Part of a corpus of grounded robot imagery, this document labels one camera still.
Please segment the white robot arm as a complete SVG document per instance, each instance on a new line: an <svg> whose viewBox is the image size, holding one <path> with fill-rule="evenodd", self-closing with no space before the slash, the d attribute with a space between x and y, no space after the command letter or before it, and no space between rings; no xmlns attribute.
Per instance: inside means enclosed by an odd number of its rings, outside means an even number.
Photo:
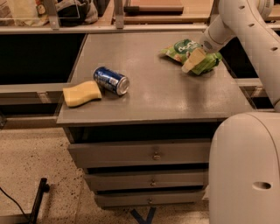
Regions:
<svg viewBox="0 0 280 224"><path fill-rule="evenodd" d="M238 38L274 107L233 115L209 155L209 224L280 224L280 38L264 22L274 0L213 0L200 43L218 52Z"/></svg>

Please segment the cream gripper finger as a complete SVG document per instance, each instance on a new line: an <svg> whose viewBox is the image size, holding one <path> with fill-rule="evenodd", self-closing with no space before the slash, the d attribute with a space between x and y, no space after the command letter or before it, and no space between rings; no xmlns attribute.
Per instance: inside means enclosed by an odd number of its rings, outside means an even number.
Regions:
<svg viewBox="0 0 280 224"><path fill-rule="evenodd" d="M184 65L182 66L182 71L184 73L188 73L192 69L194 69L200 62L202 62L207 54L203 48L195 48L192 52L186 52L185 56L187 60L185 61Z"/></svg>

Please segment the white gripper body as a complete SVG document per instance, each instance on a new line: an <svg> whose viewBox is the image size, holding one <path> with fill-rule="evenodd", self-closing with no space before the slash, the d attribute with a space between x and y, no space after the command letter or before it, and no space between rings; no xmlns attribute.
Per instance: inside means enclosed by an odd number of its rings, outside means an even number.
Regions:
<svg viewBox="0 0 280 224"><path fill-rule="evenodd" d="M234 33L222 21L221 16L217 15L211 19L210 25L203 32L199 43L207 53L217 53L234 37Z"/></svg>

